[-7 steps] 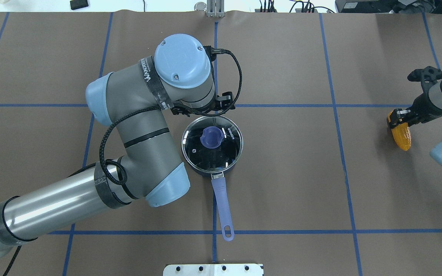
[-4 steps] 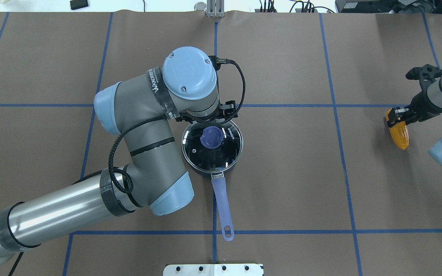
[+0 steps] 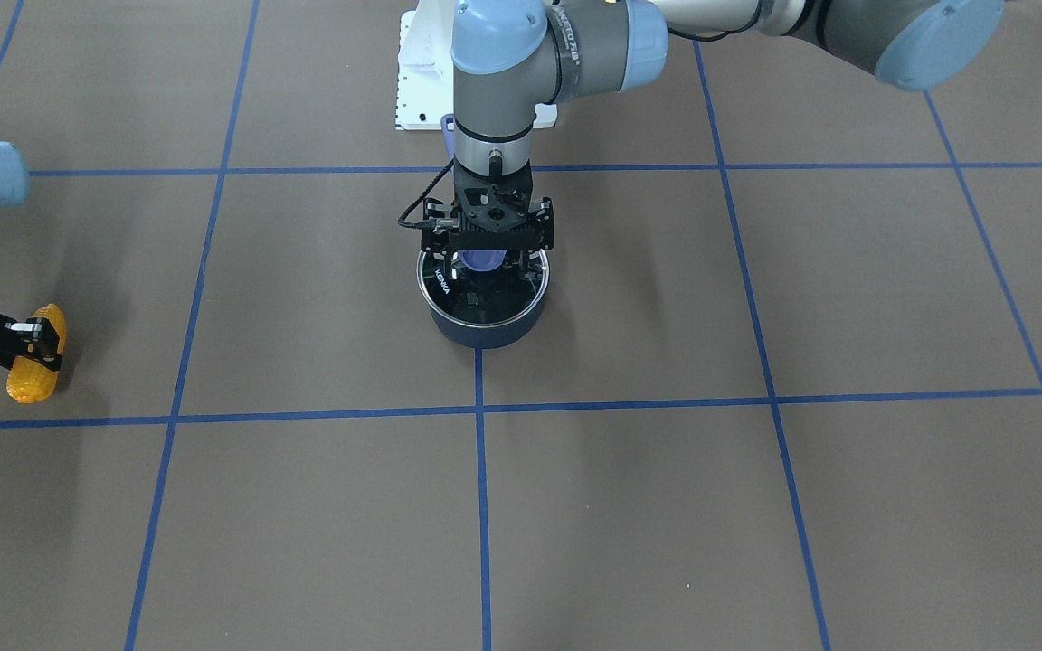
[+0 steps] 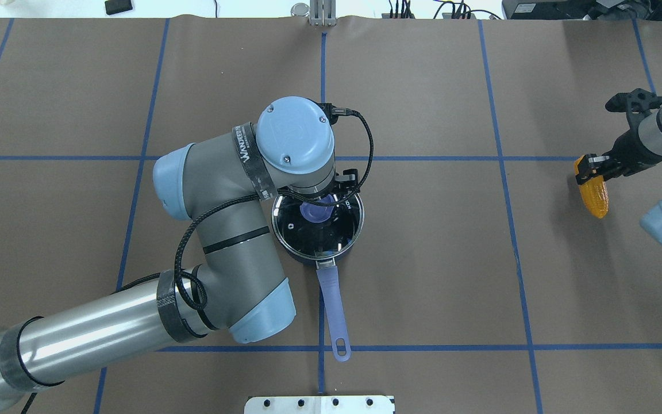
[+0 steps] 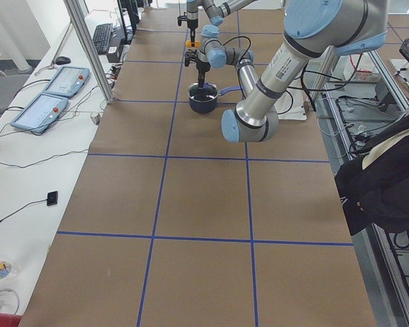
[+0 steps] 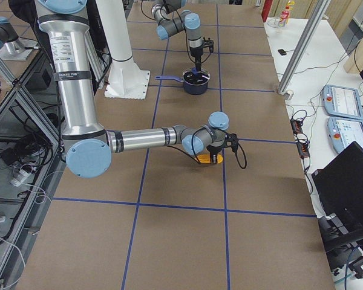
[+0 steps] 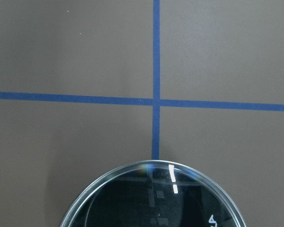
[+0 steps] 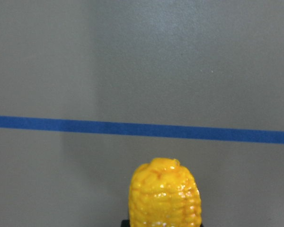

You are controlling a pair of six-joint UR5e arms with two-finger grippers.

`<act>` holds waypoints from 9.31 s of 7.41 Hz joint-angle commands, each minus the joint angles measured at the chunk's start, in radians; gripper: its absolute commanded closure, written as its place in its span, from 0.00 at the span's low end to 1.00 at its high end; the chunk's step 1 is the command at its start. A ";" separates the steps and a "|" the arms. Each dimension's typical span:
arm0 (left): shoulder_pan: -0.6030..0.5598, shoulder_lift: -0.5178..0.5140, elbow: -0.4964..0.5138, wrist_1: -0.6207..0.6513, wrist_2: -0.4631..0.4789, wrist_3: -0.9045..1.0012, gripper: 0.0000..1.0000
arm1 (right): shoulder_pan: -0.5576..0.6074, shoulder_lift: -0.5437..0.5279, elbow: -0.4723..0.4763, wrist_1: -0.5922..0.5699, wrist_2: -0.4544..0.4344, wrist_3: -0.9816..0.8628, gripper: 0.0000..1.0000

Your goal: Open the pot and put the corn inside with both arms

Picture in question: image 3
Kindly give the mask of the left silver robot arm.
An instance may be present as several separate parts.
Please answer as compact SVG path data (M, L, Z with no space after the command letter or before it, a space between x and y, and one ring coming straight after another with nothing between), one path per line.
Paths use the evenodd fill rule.
M1001 1L422 1L400 62L418 48L450 91L454 201L418 199L423 256L492 271L508 252L554 246L553 204L532 186L539 106L658 79L671 37L797 37L884 85L926 91L954 77L1000 24Z

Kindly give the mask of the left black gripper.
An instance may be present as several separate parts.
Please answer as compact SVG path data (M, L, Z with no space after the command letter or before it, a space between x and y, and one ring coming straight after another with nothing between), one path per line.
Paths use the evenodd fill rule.
M445 278L466 273L458 250L510 251L510 273L534 275L536 252L554 247L555 215L553 199L534 197L532 165L497 177L472 173L458 161L450 166L458 228L421 231L419 250L437 254L437 272Z

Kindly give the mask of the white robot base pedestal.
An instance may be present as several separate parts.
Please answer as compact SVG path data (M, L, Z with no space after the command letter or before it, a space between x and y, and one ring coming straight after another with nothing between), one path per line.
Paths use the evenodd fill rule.
M419 1L400 20L399 129L439 129L458 74L503 80L550 36L547 1Z

